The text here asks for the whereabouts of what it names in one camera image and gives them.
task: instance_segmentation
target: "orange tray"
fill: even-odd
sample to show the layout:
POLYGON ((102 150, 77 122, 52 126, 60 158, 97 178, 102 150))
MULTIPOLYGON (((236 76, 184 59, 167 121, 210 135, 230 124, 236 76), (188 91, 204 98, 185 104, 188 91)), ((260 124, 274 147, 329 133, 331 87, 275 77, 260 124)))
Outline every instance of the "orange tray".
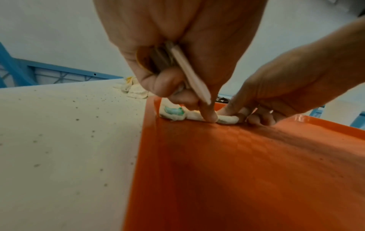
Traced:
POLYGON ((365 230, 365 131, 303 115, 172 122, 160 101, 147 100, 125 231, 365 230))

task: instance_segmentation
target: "hand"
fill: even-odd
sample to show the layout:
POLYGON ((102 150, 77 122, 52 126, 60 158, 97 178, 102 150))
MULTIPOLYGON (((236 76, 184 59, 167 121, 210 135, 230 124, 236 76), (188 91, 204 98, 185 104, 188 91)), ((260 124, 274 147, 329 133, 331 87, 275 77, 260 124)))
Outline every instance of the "hand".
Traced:
POLYGON ((361 83, 345 63, 323 41, 293 49, 257 70, 218 114, 238 113, 249 124, 274 125, 320 107, 361 83))
POLYGON ((136 63, 143 46, 167 40, 178 43, 195 72, 208 86, 215 102, 222 85, 231 77, 260 23, 267 0, 94 0, 102 24, 125 57, 140 84, 168 97, 203 118, 215 122, 214 103, 205 105, 185 89, 173 94, 184 81, 179 67, 151 75, 136 63))

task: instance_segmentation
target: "orange plastic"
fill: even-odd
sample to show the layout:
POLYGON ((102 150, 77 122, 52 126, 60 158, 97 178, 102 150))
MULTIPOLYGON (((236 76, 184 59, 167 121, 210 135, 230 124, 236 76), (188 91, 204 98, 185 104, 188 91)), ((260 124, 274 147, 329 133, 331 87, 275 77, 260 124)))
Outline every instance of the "orange plastic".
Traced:
POLYGON ((302 115, 172 122, 160 100, 147 101, 125 231, 365 230, 365 131, 302 115))

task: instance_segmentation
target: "orange surface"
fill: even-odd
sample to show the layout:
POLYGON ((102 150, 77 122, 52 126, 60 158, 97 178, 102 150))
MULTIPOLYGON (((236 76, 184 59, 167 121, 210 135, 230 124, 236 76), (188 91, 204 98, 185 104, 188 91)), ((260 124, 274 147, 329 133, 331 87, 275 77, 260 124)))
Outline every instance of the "orange surface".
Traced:
POLYGON ((172 122, 159 104, 147 102, 125 231, 365 230, 365 131, 308 116, 172 122))

